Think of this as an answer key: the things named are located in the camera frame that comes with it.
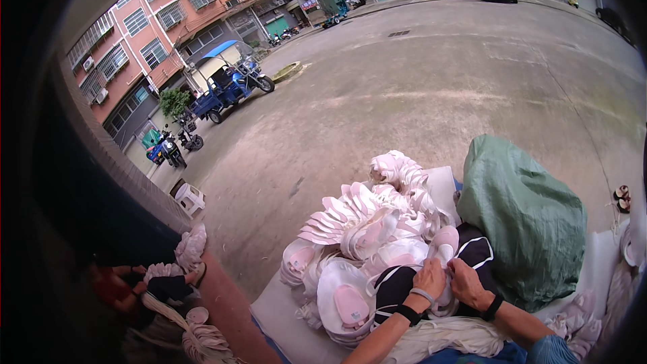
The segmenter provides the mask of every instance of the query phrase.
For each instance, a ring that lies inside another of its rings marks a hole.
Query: blue sleeve
[[[526,364],[578,364],[564,339],[557,335],[545,336],[532,346]]]

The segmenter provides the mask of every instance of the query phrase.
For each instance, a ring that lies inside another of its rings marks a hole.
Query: red shirt
[[[101,279],[92,284],[92,290],[103,304],[117,310],[115,301],[123,301],[131,295],[132,289],[117,274],[113,272],[112,267],[99,267]],[[131,326],[135,326],[139,320],[140,302],[137,301],[129,313],[118,313],[124,315]]]

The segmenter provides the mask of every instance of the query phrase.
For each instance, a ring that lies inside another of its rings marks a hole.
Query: black wristband
[[[395,313],[400,313],[400,315],[407,318],[410,322],[409,327],[416,326],[418,322],[420,322],[420,319],[422,318],[421,314],[414,311],[407,305],[402,305],[402,304],[398,305],[398,307],[395,309]]]
[[[484,312],[484,314],[481,316],[481,318],[486,321],[490,322],[494,320],[494,314],[496,311],[499,310],[499,307],[503,303],[503,297],[501,295],[496,295],[494,297],[494,301],[490,304],[490,307],[487,309],[487,311]]]

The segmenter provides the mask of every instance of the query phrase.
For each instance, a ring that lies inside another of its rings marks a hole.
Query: rubber bracelet
[[[400,313],[400,315],[404,316],[409,320],[409,327],[414,327],[420,322],[420,319],[423,317],[421,314],[418,312],[414,311],[413,308],[407,305],[398,305],[398,307],[395,309],[395,313]]]
[[[494,315],[496,314],[496,311],[499,310],[499,307],[503,303],[503,297],[501,295],[496,295],[494,297],[494,301],[490,304],[490,307],[485,311],[483,314],[482,319],[486,322],[490,322],[494,320]]]
[[[436,301],[433,300],[431,295],[427,294],[425,290],[421,290],[420,288],[411,288],[411,291],[409,291],[409,294],[418,294],[418,295],[424,296],[429,300],[431,307],[433,307],[433,305],[436,303]]]

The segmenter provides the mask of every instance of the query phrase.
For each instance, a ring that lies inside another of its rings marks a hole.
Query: white plastic stool
[[[184,183],[175,193],[175,201],[193,219],[198,208],[205,209],[205,194],[189,183]]]

